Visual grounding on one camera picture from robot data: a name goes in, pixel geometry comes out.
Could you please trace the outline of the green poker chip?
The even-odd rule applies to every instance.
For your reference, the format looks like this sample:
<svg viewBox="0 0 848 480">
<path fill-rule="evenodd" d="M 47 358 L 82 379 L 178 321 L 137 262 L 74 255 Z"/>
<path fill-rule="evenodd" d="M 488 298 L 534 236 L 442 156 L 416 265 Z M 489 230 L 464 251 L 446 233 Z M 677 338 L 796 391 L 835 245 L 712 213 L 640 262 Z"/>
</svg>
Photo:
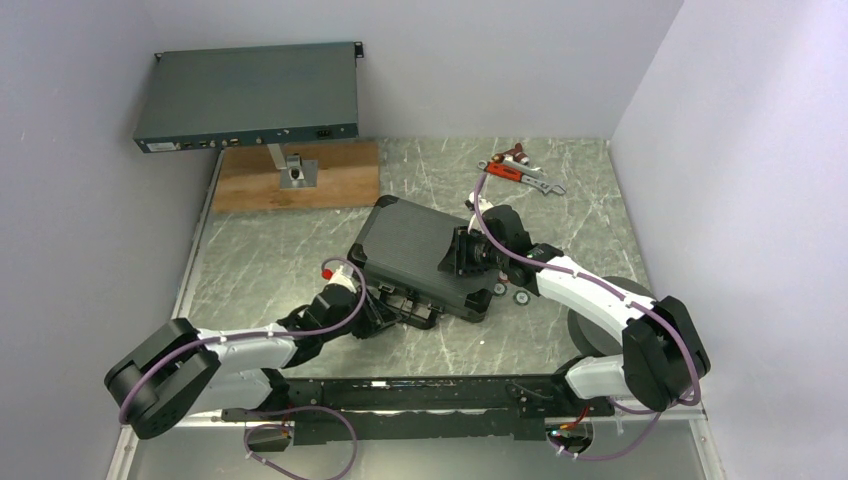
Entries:
<svg viewBox="0 0 848 480">
<path fill-rule="evenodd" d="M 526 291 L 517 291 L 513 296 L 513 301 L 517 305 L 526 306 L 530 302 L 529 293 Z"/>
</svg>

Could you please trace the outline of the black foam-lined poker case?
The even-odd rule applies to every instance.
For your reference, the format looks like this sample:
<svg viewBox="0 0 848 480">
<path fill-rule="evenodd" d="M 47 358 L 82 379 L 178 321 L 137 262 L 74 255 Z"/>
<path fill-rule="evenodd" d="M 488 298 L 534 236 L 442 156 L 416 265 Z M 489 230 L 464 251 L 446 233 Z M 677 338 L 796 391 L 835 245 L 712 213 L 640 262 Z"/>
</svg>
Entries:
<svg viewBox="0 0 848 480">
<path fill-rule="evenodd" d="M 438 269 L 454 230 L 469 221 L 383 195 L 378 198 L 347 253 L 367 285 L 398 322 L 433 328 L 442 315 L 470 323 L 486 318 L 498 273 L 459 277 Z"/>
</svg>

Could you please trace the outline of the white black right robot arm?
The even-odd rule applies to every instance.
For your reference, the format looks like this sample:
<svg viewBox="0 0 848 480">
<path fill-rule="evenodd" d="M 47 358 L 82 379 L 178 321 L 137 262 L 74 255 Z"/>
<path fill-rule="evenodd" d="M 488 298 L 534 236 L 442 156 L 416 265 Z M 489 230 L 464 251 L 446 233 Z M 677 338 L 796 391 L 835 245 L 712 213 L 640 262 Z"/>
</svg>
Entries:
<svg viewBox="0 0 848 480">
<path fill-rule="evenodd" d="M 554 375 L 551 401 L 560 413 L 607 397 L 629 397 L 653 412 L 699 402 L 711 363 L 684 303 L 616 286 L 562 250 L 533 242 L 511 207 L 487 208 L 455 228 L 439 268 L 458 277 L 498 271 L 568 308 L 581 353 Z"/>
</svg>

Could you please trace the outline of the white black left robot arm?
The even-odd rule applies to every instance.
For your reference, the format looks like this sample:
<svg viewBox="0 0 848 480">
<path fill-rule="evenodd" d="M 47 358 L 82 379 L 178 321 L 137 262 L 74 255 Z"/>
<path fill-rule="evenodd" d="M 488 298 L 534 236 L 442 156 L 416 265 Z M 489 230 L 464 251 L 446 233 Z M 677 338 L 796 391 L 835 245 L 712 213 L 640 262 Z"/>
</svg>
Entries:
<svg viewBox="0 0 848 480">
<path fill-rule="evenodd" d="M 272 420 L 288 402 L 282 370 L 314 359 L 338 337 L 366 339 L 397 320 L 369 291 L 328 284 L 265 327 L 215 331 L 172 319 L 109 369 L 104 385 L 120 422 L 141 439 L 211 410 L 252 410 Z"/>
</svg>

